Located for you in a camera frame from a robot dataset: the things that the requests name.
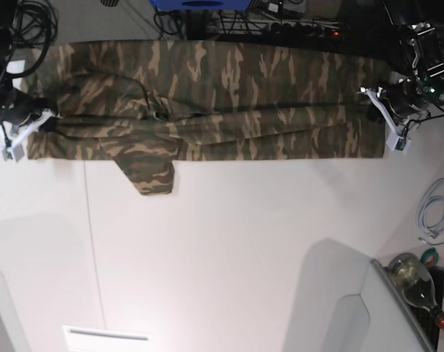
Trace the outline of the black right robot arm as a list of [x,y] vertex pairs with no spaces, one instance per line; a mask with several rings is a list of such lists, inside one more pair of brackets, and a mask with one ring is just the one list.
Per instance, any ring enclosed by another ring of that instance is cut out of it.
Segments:
[[[14,153],[31,133],[59,116],[48,99],[35,98],[13,85],[15,79],[26,78],[40,67],[57,32],[58,15],[49,1],[0,1],[0,134],[6,153]],[[28,69],[8,71],[16,51],[34,48],[40,55]]]

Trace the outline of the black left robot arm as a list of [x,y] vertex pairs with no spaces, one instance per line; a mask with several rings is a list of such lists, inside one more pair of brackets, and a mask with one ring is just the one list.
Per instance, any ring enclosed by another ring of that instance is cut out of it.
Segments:
[[423,122],[444,117],[444,47],[422,1],[358,1],[382,11],[384,43],[399,44],[404,76],[395,83],[360,88],[399,142]]

